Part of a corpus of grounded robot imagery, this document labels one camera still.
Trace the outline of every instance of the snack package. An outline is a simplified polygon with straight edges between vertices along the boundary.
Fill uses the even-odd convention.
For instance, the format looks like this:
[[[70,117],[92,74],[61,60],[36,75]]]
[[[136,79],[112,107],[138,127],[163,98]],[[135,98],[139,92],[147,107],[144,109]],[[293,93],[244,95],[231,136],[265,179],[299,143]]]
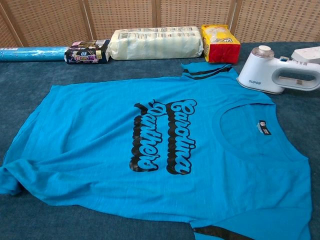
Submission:
[[[207,62],[237,63],[241,45],[228,30],[228,25],[202,25],[201,34]]]
[[[196,58],[203,43],[196,26],[116,30],[108,45],[115,60]]]
[[[67,64],[103,64],[109,59],[109,39],[76,41],[64,53]]]

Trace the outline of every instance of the supor logo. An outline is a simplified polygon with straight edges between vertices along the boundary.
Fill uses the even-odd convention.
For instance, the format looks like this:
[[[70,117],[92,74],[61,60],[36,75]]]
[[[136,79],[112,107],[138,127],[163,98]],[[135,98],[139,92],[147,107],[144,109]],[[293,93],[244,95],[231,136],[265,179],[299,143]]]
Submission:
[[[251,83],[251,84],[258,84],[258,85],[260,85],[260,84],[261,84],[261,82],[260,82],[260,81],[252,81],[252,80],[249,80],[249,83]]]
[[[157,131],[157,118],[168,116],[168,154],[166,170],[170,174],[191,173],[189,161],[196,141],[190,138],[189,116],[195,112],[197,102],[193,99],[162,104],[153,100],[146,105],[136,103],[140,115],[133,121],[133,148],[129,167],[135,172],[151,172],[159,169],[155,163],[160,157],[157,144],[162,143],[163,135]]]

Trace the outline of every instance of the dark teal fabric surface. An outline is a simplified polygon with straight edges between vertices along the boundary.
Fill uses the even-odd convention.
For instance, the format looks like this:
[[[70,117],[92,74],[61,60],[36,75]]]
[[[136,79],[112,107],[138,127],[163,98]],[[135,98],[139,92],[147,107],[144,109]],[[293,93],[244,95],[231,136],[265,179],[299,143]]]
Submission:
[[[259,43],[242,45],[240,72],[251,49]],[[270,43],[276,57],[316,43]],[[29,114],[48,94],[52,85],[102,82],[133,78],[180,76],[180,64],[204,59],[111,61],[107,65],[75,65],[64,62],[0,63],[0,159]],[[286,89],[269,95],[277,106],[277,116],[288,139],[309,158],[312,178],[313,213],[310,232],[320,239],[320,91]],[[188,240],[193,232],[188,224],[141,221],[103,214],[79,206],[48,206],[23,191],[16,196],[0,195],[0,239],[108,239],[108,240]]]

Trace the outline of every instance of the black stripe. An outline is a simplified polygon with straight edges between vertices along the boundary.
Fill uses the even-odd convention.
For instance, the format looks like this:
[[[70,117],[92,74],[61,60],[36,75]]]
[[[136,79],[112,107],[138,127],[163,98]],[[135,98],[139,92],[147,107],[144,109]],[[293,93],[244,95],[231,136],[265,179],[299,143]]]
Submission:
[[[254,240],[253,238],[241,235],[219,226],[196,227],[195,233],[222,238],[224,240]]]
[[[188,78],[191,78],[194,80],[201,80],[201,79],[206,79],[206,78],[212,77],[218,73],[229,72],[231,69],[232,69],[232,67],[229,66],[229,67],[220,68],[218,71],[215,71],[214,73],[206,75],[206,76],[195,76],[195,77],[188,76],[188,75],[184,75],[184,76],[187,76]]]
[[[191,76],[194,76],[194,75],[203,75],[203,74],[209,74],[209,73],[213,73],[219,69],[222,69],[222,68],[225,68],[226,66],[224,67],[218,67],[216,69],[211,69],[211,70],[207,70],[207,71],[197,71],[197,72],[189,72],[188,69],[184,69],[183,72],[184,73],[187,73],[187,74],[190,74]]]

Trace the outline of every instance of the red and yellow package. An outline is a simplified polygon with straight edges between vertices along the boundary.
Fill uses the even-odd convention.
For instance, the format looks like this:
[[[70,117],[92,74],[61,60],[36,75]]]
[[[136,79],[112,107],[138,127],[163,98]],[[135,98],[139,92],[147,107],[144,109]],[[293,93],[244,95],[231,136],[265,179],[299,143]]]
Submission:
[[[240,53],[240,42],[228,30],[228,25],[201,26],[204,58],[209,63],[236,64]]]

